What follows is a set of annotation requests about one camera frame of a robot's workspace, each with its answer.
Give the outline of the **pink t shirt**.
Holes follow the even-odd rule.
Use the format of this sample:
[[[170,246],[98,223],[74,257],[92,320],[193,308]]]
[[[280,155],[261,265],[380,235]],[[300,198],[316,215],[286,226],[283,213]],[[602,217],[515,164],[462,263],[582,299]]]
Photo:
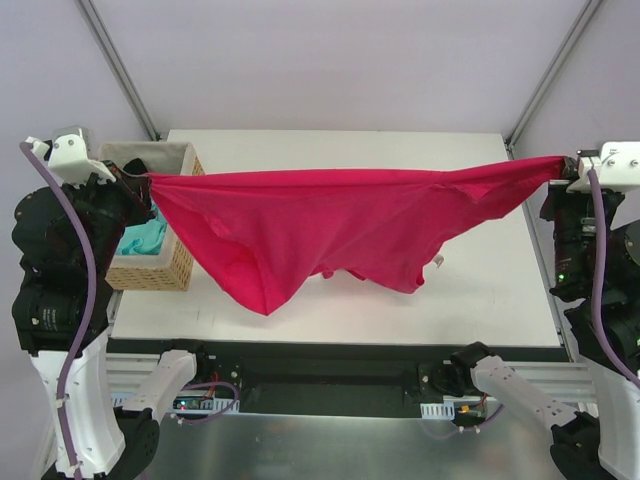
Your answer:
[[[546,156],[453,171],[154,174],[151,195],[218,286],[270,315],[309,277],[339,270],[415,292],[448,240],[508,215],[563,167]]]

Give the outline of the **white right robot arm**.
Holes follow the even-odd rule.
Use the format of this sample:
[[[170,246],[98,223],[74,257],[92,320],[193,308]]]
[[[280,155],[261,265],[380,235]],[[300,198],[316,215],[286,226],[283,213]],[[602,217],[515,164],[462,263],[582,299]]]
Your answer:
[[[550,442],[567,479],[639,476],[639,224],[611,226],[632,174],[611,180],[621,152],[579,151],[549,185],[541,209],[554,224],[552,296],[577,305],[565,311],[595,387],[592,416],[553,399],[475,342],[454,353],[438,373],[455,397],[486,394]]]

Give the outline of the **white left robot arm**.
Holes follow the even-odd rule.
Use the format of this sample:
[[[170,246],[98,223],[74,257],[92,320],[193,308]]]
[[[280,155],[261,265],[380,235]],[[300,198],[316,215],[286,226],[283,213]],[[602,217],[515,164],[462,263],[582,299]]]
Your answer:
[[[19,343],[46,389],[56,460],[50,479],[134,479],[151,463],[161,421],[186,385],[204,387],[210,363],[186,350],[162,354],[138,392],[113,407],[106,373],[106,279],[130,225],[151,219],[150,186],[114,164],[108,180],[52,185],[15,209],[24,278],[12,306]]]

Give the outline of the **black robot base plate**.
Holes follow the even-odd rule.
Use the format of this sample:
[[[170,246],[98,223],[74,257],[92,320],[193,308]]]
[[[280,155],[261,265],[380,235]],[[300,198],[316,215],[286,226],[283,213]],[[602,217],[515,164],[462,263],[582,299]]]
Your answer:
[[[242,413],[417,418],[447,396],[481,393],[471,370],[495,355],[481,342],[461,349],[173,340],[168,350],[196,357],[196,377]]]

